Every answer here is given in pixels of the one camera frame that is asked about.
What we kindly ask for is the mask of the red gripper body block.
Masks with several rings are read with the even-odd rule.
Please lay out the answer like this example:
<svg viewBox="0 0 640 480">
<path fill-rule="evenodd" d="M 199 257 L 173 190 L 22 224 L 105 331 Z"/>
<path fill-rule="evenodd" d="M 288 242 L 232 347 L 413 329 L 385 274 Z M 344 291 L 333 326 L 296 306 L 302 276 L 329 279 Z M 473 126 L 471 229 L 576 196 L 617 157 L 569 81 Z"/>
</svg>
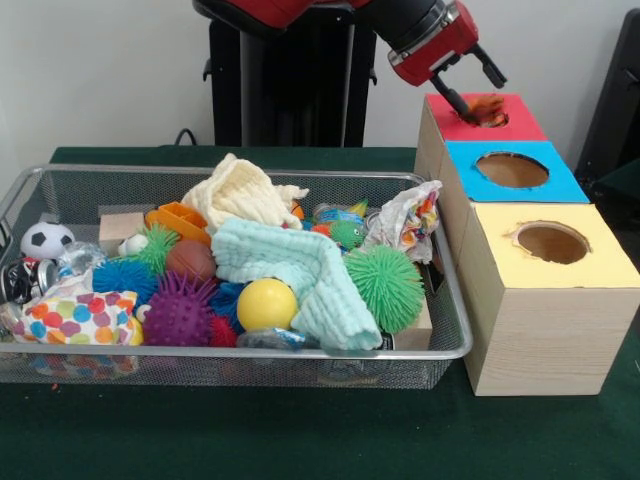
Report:
<svg viewBox="0 0 640 480">
<path fill-rule="evenodd" d="M 443 4 L 444 11 L 425 37 L 403 50 L 391 50 L 388 60 L 395 73 L 413 86 L 430 81 L 455 57 L 468 54 L 479 41 L 478 28 L 461 1 Z"/>
</svg>

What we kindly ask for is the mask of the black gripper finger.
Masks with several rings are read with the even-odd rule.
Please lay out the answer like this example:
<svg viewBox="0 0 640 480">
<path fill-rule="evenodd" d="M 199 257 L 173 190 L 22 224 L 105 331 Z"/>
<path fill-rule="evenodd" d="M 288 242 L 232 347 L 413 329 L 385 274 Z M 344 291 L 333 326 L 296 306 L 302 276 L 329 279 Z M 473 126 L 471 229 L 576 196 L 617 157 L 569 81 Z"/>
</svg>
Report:
<svg viewBox="0 0 640 480">
<path fill-rule="evenodd" d="M 447 101 L 462 119 L 469 118 L 470 108 L 463 97 L 454 89 L 449 88 L 438 74 L 434 74 L 431 83 L 437 92 Z"/>
<path fill-rule="evenodd" d="M 502 89 L 507 82 L 507 78 L 479 43 L 473 46 L 472 54 L 480 61 L 482 71 L 491 84 L 497 89 Z"/>
</svg>

